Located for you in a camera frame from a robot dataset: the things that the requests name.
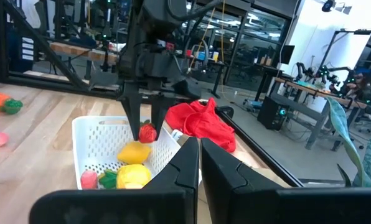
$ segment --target yellow cable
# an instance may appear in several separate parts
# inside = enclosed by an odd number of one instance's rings
[[[223,0],[223,10],[222,10],[222,39],[221,39],[221,43],[222,43],[222,63],[224,63],[224,43],[223,43],[223,35],[224,35],[224,10],[225,10],[225,0]],[[229,100],[226,96],[225,96],[225,93],[224,93],[224,87],[223,87],[223,82],[224,82],[224,69],[222,69],[222,78],[221,78],[221,82],[222,82],[222,95],[224,96],[224,98],[231,102],[231,100]]]
[[[206,36],[207,31],[208,31],[208,27],[209,27],[210,21],[211,21],[212,18],[213,18],[213,14],[214,14],[214,12],[215,12],[215,9],[216,9],[216,8],[213,8],[213,10],[212,10],[212,14],[210,15],[210,19],[209,19],[209,21],[208,21],[208,25],[206,26],[205,33],[204,33],[204,35],[202,36],[202,40],[205,40],[205,36]],[[198,50],[197,50],[197,52],[199,52],[199,49],[200,49],[201,46],[202,46],[202,41],[199,42],[199,46],[198,46]],[[192,65],[193,65],[194,62],[195,62],[195,58],[196,58],[196,56],[194,56],[194,57],[192,58],[192,61],[191,61],[191,64],[190,64],[189,70],[191,70]]]

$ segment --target toy lemon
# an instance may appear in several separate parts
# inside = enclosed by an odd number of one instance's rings
[[[116,178],[117,189],[141,189],[151,180],[151,172],[141,164],[119,168]]]
[[[149,145],[131,141],[124,146],[117,158],[128,164],[141,164],[148,158],[150,152],[151,147]]]

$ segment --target plant leaf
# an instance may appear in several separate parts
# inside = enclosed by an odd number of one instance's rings
[[[339,133],[339,135],[343,138],[344,146],[347,155],[349,156],[350,160],[353,164],[357,167],[357,175],[359,176],[359,186],[360,187],[369,187],[371,186],[371,180],[369,176],[365,173],[361,158],[359,153],[355,149],[355,146],[350,139],[349,136],[349,129],[347,127],[347,118],[346,113],[343,107],[338,103],[338,101],[327,98],[329,105],[331,106],[331,123],[334,129]]]
[[[336,164],[337,166],[337,169],[339,170],[340,172],[340,175],[342,176],[343,178],[343,181],[345,182],[345,187],[351,187],[352,186],[352,182],[350,181],[349,179],[349,176],[346,174],[346,172],[340,167],[339,164]]]

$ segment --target computer tower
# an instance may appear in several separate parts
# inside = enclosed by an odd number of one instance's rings
[[[286,119],[289,106],[282,105],[270,97],[265,97],[259,111],[258,121],[267,129],[279,131]]]

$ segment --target wooden tabletop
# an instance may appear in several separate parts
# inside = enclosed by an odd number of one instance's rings
[[[0,148],[0,223],[27,223],[29,210],[38,198],[77,188],[72,120],[85,115],[123,116],[125,112],[117,101],[91,96],[1,83],[0,93],[24,104],[18,114],[0,113],[0,132],[10,137]],[[151,107],[142,105],[141,115],[150,114]],[[286,186],[238,137],[233,155]],[[203,184],[199,198],[199,223],[211,223]]]
[[[348,106],[349,103],[350,103],[350,100],[348,100],[348,99],[342,99],[342,98],[330,95],[328,93],[323,93],[321,91],[316,91],[315,89],[299,85],[295,82],[286,81],[286,80],[283,80],[282,78],[275,78],[275,81],[280,82],[280,83],[285,83],[286,82],[287,85],[289,85],[291,87],[294,87],[294,88],[297,88],[297,89],[302,90],[302,91],[306,91],[306,92],[308,92],[312,95],[316,95],[316,96],[320,96],[320,97],[324,97],[324,98],[325,97],[331,97],[331,98],[335,99],[336,101],[338,101],[340,104],[342,104],[344,106]],[[367,107],[367,105],[365,103],[356,102],[356,101],[353,101],[351,106],[352,107],[359,107],[361,109],[364,109],[364,108]]]
[[[105,58],[105,52],[102,50],[90,50],[83,47],[77,47],[69,44],[63,44],[58,42],[52,42],[50,48],[59,54],[68,55],[82,55],[94,62],[103,62]],[[116,63],[116,54],[108,54],[108,63],[114,65]]]

